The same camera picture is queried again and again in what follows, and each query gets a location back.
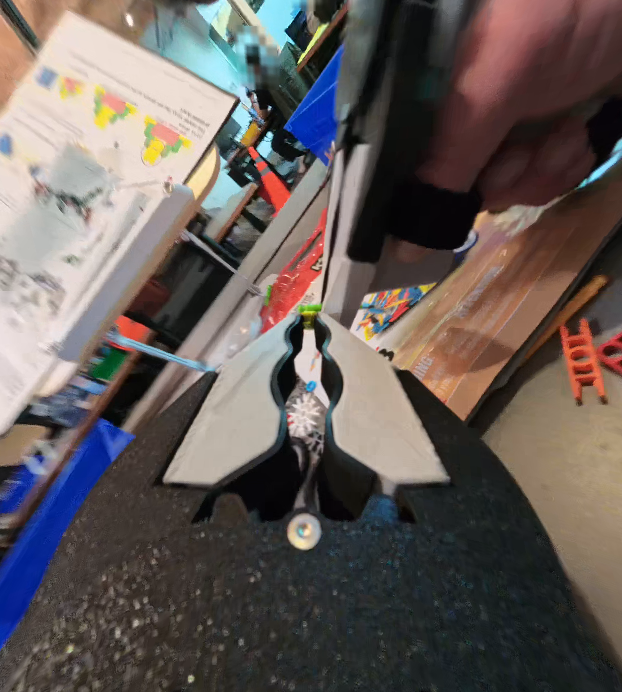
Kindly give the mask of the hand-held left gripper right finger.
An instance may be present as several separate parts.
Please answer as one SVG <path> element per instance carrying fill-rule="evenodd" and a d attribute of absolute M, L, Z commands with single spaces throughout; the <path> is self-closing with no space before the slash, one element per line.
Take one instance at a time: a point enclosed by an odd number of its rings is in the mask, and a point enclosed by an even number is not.
<path fill-rule="evenodd" d="M 329 397 L 316 473 L 321 513 L 358 520 L 372 497 L 448 486 L 451 477 L 392 363 L 325 313 L 316 316 L 314 333 Z"/>

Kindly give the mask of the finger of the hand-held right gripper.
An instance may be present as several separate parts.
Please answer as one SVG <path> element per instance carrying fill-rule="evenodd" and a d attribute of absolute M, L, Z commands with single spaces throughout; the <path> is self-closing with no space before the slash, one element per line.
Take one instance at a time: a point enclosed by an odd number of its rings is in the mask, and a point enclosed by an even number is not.
<path fill-rule="evenodd" d="M 340 324 L 352 324 L 375 277 L 376 264 L 350 258 L 365 201 L 365 182 L 374 163 L 372 146 L 360 143 L 335 153 L 323 254 L 323 312 Z"/>

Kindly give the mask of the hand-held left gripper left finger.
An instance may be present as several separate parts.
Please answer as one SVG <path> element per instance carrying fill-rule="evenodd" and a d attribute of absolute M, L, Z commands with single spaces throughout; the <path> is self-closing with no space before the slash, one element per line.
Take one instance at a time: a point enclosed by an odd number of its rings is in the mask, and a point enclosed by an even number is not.
<path fill-rule="evenodd" d="M 162 476 L 164 485 L 204 492 L 194 520 L 211 520 L 223 496 L 246 514 L 280 520 L 292 510 L 303 476 L 288 429 L 303 344 L 300 316 L 285 318 L 221 369 Z"/>

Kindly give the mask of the person's right hand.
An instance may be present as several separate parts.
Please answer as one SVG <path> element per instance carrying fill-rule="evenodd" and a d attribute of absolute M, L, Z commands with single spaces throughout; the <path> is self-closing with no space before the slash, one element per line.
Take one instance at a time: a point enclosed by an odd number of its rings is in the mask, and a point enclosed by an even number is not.
<path fill-rule="evenodd" d="M 596 164 L 586 108 L 622 98 L 622 1 L 484 1 L 462 35 L 421 183 L 540 206 Z"/>

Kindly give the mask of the white snowflake connector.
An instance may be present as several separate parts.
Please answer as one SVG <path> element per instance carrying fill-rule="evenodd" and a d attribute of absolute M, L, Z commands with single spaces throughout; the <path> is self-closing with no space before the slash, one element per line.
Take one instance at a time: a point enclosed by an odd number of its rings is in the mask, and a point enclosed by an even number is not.
<path fill-rule="evenodd" d="M 302 390 L 292 394 L 286 411 L 290 437 L 306 439 L 324 432 L 326 408 L 315 393 Z"/>

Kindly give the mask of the orange traffic cone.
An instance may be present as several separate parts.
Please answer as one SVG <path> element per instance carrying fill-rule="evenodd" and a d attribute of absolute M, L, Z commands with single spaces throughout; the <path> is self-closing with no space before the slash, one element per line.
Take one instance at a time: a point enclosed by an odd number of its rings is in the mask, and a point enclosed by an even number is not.
<path fill-rule="evenodd" d="M 254 147 L 247 147 L 247 151 L 260 175 L 258 192 L 273 207 L 272 217 L 275 218 L 290 199 L 289 187 Z"/>

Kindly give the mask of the construction toy set plastic bag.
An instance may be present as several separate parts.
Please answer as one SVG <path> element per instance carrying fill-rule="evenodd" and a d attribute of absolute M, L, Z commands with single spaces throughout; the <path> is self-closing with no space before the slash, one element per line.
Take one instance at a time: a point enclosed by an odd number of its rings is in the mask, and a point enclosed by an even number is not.
<path fill-rule="evenodd" d="M 559 201 L 481 214 L 445 281 L 366 296 L 349 331 L 470 420 L 621 226 L 622 139 Z"/>

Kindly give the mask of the large blue plastic bin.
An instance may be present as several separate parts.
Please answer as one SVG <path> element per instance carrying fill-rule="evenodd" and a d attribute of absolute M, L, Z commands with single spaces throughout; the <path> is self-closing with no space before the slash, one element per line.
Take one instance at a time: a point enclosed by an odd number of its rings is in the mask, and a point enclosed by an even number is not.
<path fill-rule="evenodd" d="M 0 563 L 0 649 L 27 611 L 74 515 L 133 439 L 106 420 L 95 423 L 5 554 Z"/>

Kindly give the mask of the instruction booklet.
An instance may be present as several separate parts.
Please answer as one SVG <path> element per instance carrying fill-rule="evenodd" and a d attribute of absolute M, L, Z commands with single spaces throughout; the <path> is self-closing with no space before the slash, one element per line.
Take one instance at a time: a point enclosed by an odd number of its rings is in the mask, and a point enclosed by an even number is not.
<path fill-rule="evenodd" d="M 238 106 L 131 36 L 140 19 L 65 11 L 0 111 L 0 437 L 40 398 L 41 344 Z"/>

